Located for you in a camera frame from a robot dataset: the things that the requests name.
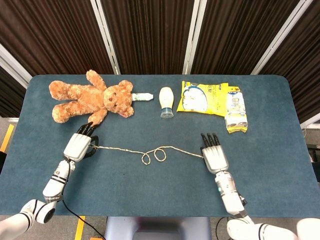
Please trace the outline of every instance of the blue tabletop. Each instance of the blue tabletop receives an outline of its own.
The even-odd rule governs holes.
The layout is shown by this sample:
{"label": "blue tabletop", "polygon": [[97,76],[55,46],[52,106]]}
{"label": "blue tabletop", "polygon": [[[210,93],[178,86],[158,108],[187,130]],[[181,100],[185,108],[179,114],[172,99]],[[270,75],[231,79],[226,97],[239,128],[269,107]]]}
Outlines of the blue tabletop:
{"label": "blue tabletop", "polygon": [[[154,100],[134,102],[129,118],[109,112],[96,129],[100,145],[138,151],[172,145],[200,154],[200,133],[215,132],[251,217],[320,217],[320,189],[295,112],[289,84],[277,75],[103,75],[107,86],[133,83],[133,93]],[[54,80],[88,84],[85,75],[37,75],[27,89],[20,119],[0,175],[0,214],[15,214],[42,191],[62,160],[72,134],[88,120],[76,116],[59,124],[58,104],[48,86]],[[182,80],[229,83],[243,92],[247,133],[229,134],[223,117],[176,112]],[[171,87],[174,118],[160,118],[159,92]],[[141,155],[99,149],[76,164],[64,191],[69,207],[92,216],[227,216],[204,161],[165,150],[165,162],[141,163]],[[68,215],[62,203],[56,214]]]}

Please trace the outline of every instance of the yellow tape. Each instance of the yellow tape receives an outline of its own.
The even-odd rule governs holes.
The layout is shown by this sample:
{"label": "yellow tape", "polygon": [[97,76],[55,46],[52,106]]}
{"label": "yellow tape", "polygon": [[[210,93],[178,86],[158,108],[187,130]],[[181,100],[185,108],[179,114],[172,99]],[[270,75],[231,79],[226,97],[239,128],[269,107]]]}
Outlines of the yellow tape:
{"label": "yellow tape", "polygon": [[[80,216],[81,219],[85,220],[86,216]],[[78,219],[78,225],[76,226],[76,232],[75,232],[75,237],[74,240],[81,240],[82,233],[84,231],[84,225],[85,223]]]}
{"label": "yellow tape", "polygon": [[3,142],[2,142],[2,145],[0,148],[0,151],[3,153],[5,153],[5,151],[6,151],[6,148],[8,146],[8,143],[9,143],[9,140],[10,140],[10,137],[11,137],[11,134],[12,134],[14,128],[15,128],[15,126],[10,124],[8,127],[8,130],[6,131],[6,134],[4,136],[4,139],[3,139]]}

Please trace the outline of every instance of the teddy bear head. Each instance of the teddy bear head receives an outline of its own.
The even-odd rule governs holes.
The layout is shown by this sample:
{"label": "teddy bear head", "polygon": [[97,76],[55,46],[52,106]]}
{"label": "teddy bear head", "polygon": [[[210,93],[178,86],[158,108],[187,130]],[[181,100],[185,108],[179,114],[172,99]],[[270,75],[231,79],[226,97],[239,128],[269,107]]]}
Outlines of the teddy bear head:
{"label": "teddy bear head", "polygon": [[131,107],[133,87],[133,84],[127,80],[122,80],[118,85],[108,87],[103,93],[105,108],[125,118],[130,117],[134,114],[134,109]]}

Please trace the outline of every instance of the string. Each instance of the string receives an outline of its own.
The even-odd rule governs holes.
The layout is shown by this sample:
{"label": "string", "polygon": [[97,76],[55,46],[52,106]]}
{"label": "string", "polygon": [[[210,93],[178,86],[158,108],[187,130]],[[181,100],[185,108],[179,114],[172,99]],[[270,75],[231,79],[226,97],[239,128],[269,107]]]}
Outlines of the string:
{"label": "string", "polygon": [[[151,163],[151,158],[150,158],[150,153],[153,152],[153,155],[154,155],[154,158],[158,161],[158,162],[164,162],[166,159],[167,159],[167,155],[166,155],[166,152],[163,150],[163,149],[174,149],[176,151],[180,151],[182,153],[185,153],[185,154],[188,154],[188,155],[191,155],[191,156],[194,156],[194,157],[198,157],[198,158],[201,158],[203,159],[204,157],[201,156],[201,155],[198,155],[198,154],[194,154],[194,153],[191,153],[191,152],[188,152],[188,151],[185,151],[185,150],[182,150],[180,148],[177,148],[177,147],[174,147],[174,146],[159,146],[153,150],[150,150],[150,151],[147,151],[147,152],[143,152],[143,151],[134,151],[134,150],[129,150],[129,149],[124,149],[124,148],[120,148],[120,147],[111,147],[111,146],[96,146],[96,145],[93,145],[93,144],[90,144],[91,147],[95,148],[95,149],[108,149],[108,150],[119,150],[119,151],[124,151],[124,152],[129,152],[129,153],[133,153],[133,154],[142,154],[142,157],[141,157],[141,162],[144,164],[144,165],[149,165]],[[157,157],[157,151],[161,151],[164,155],[163,159],[160,159]]]}

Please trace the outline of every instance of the white bottle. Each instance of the white bottle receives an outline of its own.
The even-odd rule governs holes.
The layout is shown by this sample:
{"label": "white bottle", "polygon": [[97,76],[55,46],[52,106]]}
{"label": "white bottle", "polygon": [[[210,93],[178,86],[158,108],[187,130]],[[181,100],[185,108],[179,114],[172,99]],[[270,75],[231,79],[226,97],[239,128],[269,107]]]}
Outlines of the white bottle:
{"label": "white bottle", "polygon": [[151,93],[131,93],[132,101],[149,101],[154,99]]}
{"label": "white bottle", "polygon": [[172,106],[174,104],[174,93],[170,87],[163,87],[159,93],[159,101],[161,105],[161,118],[173,118]]}

